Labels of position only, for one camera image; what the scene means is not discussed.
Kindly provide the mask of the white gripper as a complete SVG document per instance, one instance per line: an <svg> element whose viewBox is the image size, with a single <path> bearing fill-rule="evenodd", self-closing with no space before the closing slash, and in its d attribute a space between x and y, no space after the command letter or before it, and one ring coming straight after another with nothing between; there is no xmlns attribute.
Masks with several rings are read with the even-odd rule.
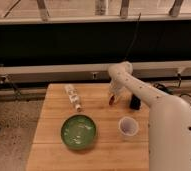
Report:
<svg viewBox="0 0 191 171"><path fill-rule="evenodd" d="M109 94L111 97L117 99L121 95L123 89L124 86L119 81L115 79L110 81Z"/></svg>

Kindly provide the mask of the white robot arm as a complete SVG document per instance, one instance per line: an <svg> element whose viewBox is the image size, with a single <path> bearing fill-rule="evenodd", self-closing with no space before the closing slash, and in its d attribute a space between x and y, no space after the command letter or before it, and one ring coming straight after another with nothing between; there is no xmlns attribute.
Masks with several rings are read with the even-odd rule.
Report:
<svg viewBox="0 0 191 171"><path fill-rule="evenodd" d="M110 65L110 93L125 87L149 107L149 171L191 171L191 106L132 75L128 61Z"/></svg>

